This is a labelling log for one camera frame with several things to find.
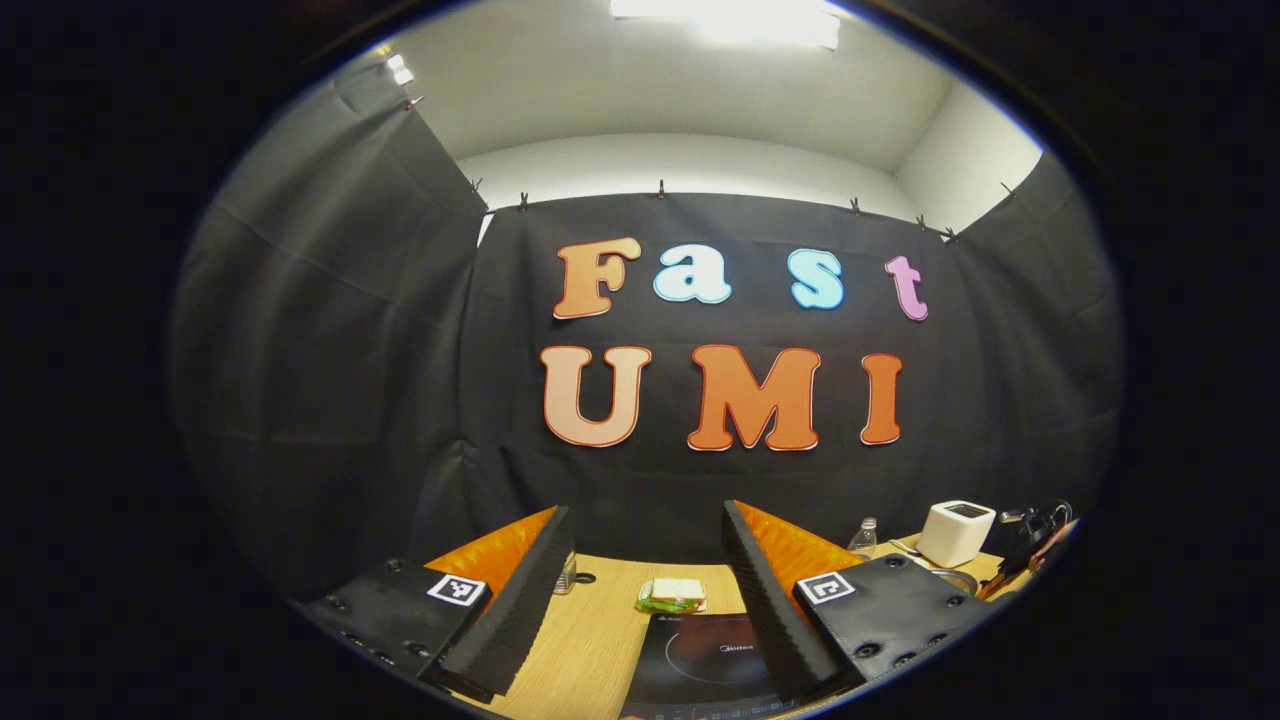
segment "white wall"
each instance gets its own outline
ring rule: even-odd
[[[888,173],[772,142],[708,135],[599,135],[534,142],[458,160],[490,210],[530,202],[658,192],[724,192],[806,200],[913,220],[915,208]]]
[[[1004,110],[956,81],[897,179],[929,227],[960,232],[1004,200],[1000,183],[1018,187],[1042,152]]]

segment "water bottle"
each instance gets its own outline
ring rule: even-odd
[[[868,559],[876,552],[876,518],[863,518],[861,529],[849,541],[849,551]]]

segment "orange letter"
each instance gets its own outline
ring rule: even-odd
[[[863,357],[863,369],[872,380],[867,398],[867,427],[863,428],[864,445],[886,445],[902,436],[893,419],[897,404],[897,373],[902,361],[892,355],[877,352]]]
[[[554,346],[543,351],[541,360],[547,365],[543,416],[557,437],[573,445],[608,447],[627,439],[636,429],[640,368],[653,360],[652,352],[644,347],[611,347],[604,351],[604,361],[613,366],[613,410],[603,423],[588,420],[579,413],[582,368],[591,361],[591,351]]]
[[[626,270],[614,255],[635,260],[640,256],[640,243],[634,237],[622,237],[570,245],[556,255],[564,259],[564,297],[552,309],[552,315],[558,320],[588,318],[608,313],[612,305],[608,297],[600,297],[602,281],[611,291],[622,287]],[[600,255],[609,258],[600,263]]]
[[[788,347],[758,386],[742,351],[732,345],[704,345],[694,351],[703,368],[703,418],[689,436],[694,450],[728,450],[733,436],[724,429],[724,414],[733,418],[742,445],[755,447],[774,411],[773,430],[764,438],[769,450],[809,450],[818,445],[813,432],[813,374],[822,357],[812,350]]]

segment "wooden table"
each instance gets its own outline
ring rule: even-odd
[[[915,534],[899,542],[914,550],[918,538]],[[886,542],[872,557],[893,552],[901,551]],[[995,577],[998,564],[998,557],[979,553],[955,569],[987,580]],[[746,612],[727,565],[631,562],[579,553],[577,571],[594,574],[596,582],[576,584],[568,594],[553,594],[511,691],[494,696],[489,705],[474,705],[515,720],[616,720],[649,626],[649,615],[635,610],[635,601],[640,585],[650,578],[698,578],[707,588],[708,614]]]

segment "ceiling light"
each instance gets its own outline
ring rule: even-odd
[[[835,50],[840,18],[820,0],[611,0],[614,18],[666,18],[739,41],[785,41]]]

